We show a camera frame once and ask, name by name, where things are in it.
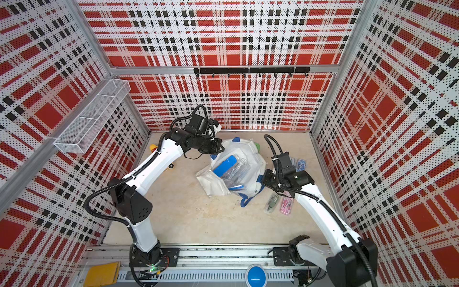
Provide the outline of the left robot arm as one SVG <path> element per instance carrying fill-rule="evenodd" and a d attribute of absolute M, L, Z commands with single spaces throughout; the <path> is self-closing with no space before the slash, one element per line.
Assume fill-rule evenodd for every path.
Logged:
<path fill-rule="evenodd" d="M 222 126 L 207 113 L 199 115 L 198 110 L 205 107 L 198 105 L 190 115 L 173 120 L 170 129 L 161 135 L 156 150 L 139 167 L 122 179 L 112 179 L 107 187 L 89 195 L 84 202 L 83 207 L 91 216 L 127 227 L 133 240 L 130 267 L 158 270 L 165 256 L 149 218 L 153 204 L 145 197 L 153 183 L 175 160 L 192 149 L 201 155 L 217 155 L 225 149 L 216 136 Z M 106 193 L 111 196 L 118 216 L 102 215 L 90 207 L 95 197 Z"/>

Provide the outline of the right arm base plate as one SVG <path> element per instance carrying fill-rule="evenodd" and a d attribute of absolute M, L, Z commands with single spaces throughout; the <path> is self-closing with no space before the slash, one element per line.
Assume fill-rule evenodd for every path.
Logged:
<path fill-rule="evenodd" d="M 275 247 L 273 248 L 274 265 L 277 267 L 286 266 L 317 266 L 326 269 L 327 262 L 324 252 L 321 249 L 310 245 L 297 245 L 295 248 Z"/>

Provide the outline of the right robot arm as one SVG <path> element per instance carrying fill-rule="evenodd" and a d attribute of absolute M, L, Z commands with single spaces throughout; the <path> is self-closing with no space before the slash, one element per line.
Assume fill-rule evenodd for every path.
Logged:
<path fill-rule="evenodd" d="M 271 152 L 273 169 L 267 169 L 261 184 L 279 196 L 296 200 L 323 233 L 327 244 L 321 245 L 301 235 L 289 242 L 293 265 L 312 263 L 326 272 L 336 287 L 361 287 L 377 282 L 378 248 L 373 240 L 363 239 L 324 199 L 314 179 L 306 171 L 297 171 L 288 152 L 268 134 L 264 135 Z"/>

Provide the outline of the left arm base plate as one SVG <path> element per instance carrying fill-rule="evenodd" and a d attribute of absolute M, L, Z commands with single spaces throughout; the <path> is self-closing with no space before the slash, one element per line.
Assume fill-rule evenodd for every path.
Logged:
<path fill-rule="evenodd" d="M 179 253 L 179 248 L 156 248 L 143 252 L 133 245 L 129 255 L 129 267 L 176 267 Z"/>

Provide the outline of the clear case green refill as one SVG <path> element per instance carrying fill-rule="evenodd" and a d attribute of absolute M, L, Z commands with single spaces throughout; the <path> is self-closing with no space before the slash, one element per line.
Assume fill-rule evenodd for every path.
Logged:
<path fill-rule="evenodd" d="M 274 210 L 276 209 L 276 206 L 277 206 L 279 200 L 280 200 L 280 196 L 277 193 L 273 193 L 270 196 L 267 204 L 265 205 L 265 209 L 264 209 L 265 212 L 268 213 L 268 214 L 273 213 Z"/>

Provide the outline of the pink compass set case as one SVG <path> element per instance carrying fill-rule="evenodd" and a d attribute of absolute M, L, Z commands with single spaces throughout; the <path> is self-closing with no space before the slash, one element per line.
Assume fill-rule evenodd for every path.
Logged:
<path fill-rule="evenodd" d="M 283 197 L 280 204 L 280 213 L 283 215 L 290 215 L 294 200 L 293 197 Z"/>

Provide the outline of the white canvas cartoon bag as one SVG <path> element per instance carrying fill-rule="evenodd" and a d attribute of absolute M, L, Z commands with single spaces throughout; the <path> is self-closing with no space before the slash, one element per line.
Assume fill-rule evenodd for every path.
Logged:
<path fill-rule="evenodd" d="M 208 197 L 235 194 L 246 207 L 261 191 L 266 161 L 253 140 L 235 137 L 222 142 L 223 153 L 212 155 L 210 165 L 196 173 Z"/>

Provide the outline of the blue plastic pencil case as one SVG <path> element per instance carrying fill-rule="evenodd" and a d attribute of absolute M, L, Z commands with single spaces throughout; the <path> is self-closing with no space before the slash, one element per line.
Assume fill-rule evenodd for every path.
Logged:
<path fill-rule="evenodd" d="M 231 168 L 233 168 L 237 164 L 237 162 L 237 157 L 231 155 L 226 160 L 224 160 L 219 166 L 214 168 L 213 173 L 221 178 L 225 173 L 227 173 Z"/>

